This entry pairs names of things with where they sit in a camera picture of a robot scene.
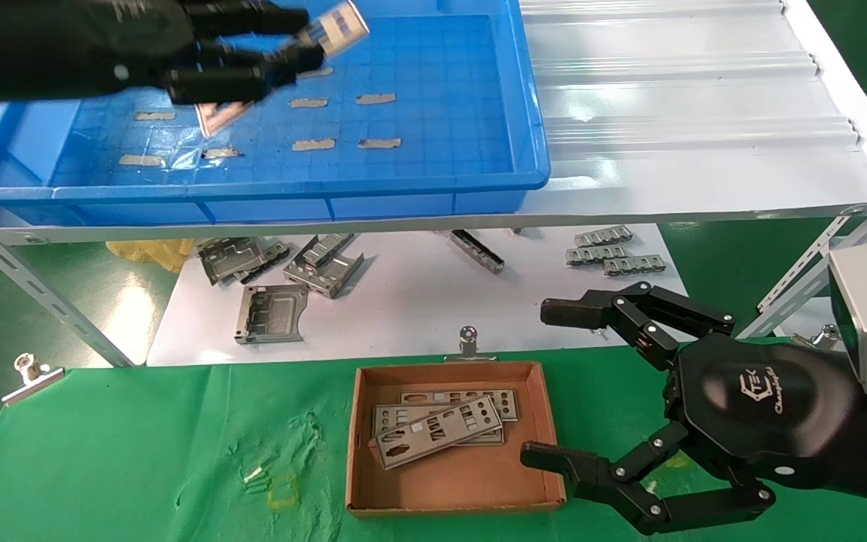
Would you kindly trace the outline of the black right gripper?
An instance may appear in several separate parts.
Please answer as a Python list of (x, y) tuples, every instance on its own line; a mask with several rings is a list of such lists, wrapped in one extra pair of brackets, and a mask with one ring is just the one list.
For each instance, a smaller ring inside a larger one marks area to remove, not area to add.
[[(545, 299), (540, 320), (612, 329), (657, 370), (672, 368), (666, 413), (678, 422), (622, 459), (523, 443), (521, 464), (560, 474), (572, 497), (608, 505), (643, 535), (756, 520), (775, 502), (756, 478), (867, 498), (867, 394), (846, 355), (736, 342), (725, 336), (732, 315), (650, 282)], [(702, 339), (678, 353), (663, 326)], [(648, 492), (643, 478), (680, 450), (729, 487), (667, 498)]]

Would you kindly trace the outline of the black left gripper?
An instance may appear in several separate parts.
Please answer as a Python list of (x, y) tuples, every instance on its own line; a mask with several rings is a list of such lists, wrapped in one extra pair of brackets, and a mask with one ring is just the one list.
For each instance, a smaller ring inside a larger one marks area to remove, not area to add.
[(203, 42), (193, 64), (172, 66), (195, 32), (293, 35), (309, 22), (306, 9), (268, 1), (0, 1), (0, 102), (114, 95), (162, 80), (175, 104), (262, 102), (322, 68), (323, 47)]

